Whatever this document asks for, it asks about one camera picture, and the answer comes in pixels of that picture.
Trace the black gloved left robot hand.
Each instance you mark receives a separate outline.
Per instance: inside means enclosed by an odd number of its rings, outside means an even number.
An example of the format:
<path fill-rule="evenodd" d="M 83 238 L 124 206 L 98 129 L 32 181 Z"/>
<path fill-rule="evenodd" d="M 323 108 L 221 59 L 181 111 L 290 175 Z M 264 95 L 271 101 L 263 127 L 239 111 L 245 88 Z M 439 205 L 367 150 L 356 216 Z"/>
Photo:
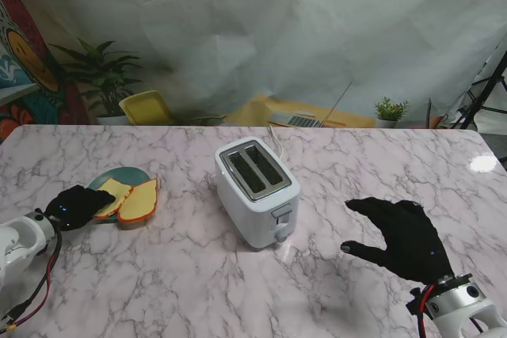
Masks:
<path fill-rule="evenodd" d="M 77 230 L 84 227 L 96 213 L 115 200 L 116 198 L 107 191 L 75 185 L 60 192 L 47 205 L 44 215 L 61 231 Z"/>

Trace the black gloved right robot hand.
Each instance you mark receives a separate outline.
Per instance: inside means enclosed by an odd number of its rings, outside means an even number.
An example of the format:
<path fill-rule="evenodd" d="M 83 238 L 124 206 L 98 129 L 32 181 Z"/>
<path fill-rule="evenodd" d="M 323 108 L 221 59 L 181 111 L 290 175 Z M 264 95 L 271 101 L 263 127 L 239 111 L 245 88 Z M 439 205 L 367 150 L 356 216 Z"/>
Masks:
<path fill-rule="evenodd" d="M 392 203 L 374 197 L 351 199 L 345 205 L 367 217 L 380 230 L 386 248 L 344 241 L 343 252 L 386 268 L 402 279 L 425 285 L 454 276 L 437 230 L 421 205 L 409 200 Z"/>

